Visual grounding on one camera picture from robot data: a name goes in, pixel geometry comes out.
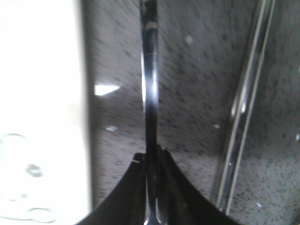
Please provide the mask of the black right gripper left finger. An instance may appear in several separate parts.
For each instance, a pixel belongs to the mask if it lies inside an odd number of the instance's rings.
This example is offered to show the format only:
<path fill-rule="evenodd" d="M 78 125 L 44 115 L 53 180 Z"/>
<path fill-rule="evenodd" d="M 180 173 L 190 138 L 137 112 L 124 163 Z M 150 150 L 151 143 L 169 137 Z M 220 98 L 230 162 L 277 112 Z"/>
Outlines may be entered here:
<path fill-rule="evenodd" d="M 142 225 L 146 208 L 145 154 L 136 153 L 113 191 L 80 225 Z"/>

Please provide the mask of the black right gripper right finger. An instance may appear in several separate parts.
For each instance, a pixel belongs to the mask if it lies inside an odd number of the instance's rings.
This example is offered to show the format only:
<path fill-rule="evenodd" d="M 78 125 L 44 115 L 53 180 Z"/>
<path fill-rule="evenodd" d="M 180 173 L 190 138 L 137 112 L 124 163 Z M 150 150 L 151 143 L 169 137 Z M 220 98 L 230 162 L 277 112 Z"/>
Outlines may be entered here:
<path fill-rule="evenodd" d="M 176 165 L 168 150 L 157 147 L 158 215 L 163 225 L 237 225 L 203 197 Z"/>

